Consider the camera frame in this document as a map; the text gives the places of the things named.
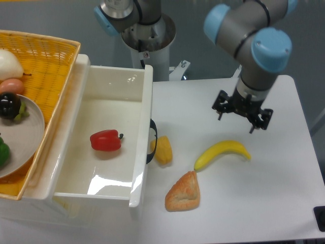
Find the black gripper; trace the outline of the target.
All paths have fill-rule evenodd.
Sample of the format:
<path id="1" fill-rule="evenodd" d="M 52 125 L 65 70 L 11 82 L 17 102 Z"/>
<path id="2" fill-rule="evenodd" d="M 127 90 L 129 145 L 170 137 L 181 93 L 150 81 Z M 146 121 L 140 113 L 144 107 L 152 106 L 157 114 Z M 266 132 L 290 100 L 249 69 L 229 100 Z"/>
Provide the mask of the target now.
<path id="1" fill-rule="evenodd" d="M 248 118 L 252 124 L 249 133 L 252 134 L 254 130 L 266 130 L 273 115 L 273 109 L 261 109 L 263 102 L 263 100 L 254 101 L 252 95 L 243 97 L 235 88 L 231 97 L 224 90 L 221 90 L 212 105 L 212 109 L 219 115 L 218 120 L 221 120 L 224 113 L 231 113 L 232 111 Z"/>

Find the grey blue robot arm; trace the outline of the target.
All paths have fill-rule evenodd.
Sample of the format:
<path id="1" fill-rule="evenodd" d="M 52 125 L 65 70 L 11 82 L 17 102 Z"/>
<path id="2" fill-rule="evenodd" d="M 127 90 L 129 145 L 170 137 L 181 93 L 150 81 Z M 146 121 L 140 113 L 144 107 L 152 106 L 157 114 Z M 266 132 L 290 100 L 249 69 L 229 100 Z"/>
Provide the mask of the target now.
<path id="1" fill-rule="evenodd" d="M 240 64 L 233 94 L 220 91 L 212 105 L 219 115 L 235 113 L 247 118 L 253 129 L 268 127 L 273 111 L 262 109 L 262 104 L 292 51 L 289 36 L 273 24 L 296 6 L 296 1 L 244 1 L 236 9 L 219 4 L 207 14 L 205 35 Z M 150 65 L 154 81 L 169 80 L 176 27 L 160 1 L 101 1 L 94 14 L 108 35 L 121 35 L 134 68 Z"/>

